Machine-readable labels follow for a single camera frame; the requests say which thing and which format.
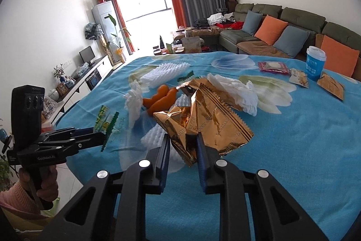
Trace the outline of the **person's left hand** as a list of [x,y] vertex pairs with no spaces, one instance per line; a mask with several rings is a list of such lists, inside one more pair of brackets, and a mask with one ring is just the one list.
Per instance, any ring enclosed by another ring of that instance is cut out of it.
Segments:
[[[59,194],[57,183],[58,172],[56,169],[56,165],[50,166],[49,169],[50,175],[47,178],[43,179],[43,182],[41,184],[42,188],[37,191],[37,196],[45,201],[52,202],[58,197]],[[28,195],[31,195],[31,188],[29,186],[31,178],[29,174],[24,171],[23,168],[20,168],[18,174],[21,187],[28,193]]]

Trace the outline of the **pink sleeve left forearm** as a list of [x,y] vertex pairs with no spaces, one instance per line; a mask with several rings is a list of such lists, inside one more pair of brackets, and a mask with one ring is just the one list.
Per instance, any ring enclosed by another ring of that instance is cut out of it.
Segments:
[[1,207],[17,217],[27,220],[46,219],[19,181],[9,190],[1,192],[0,200]]

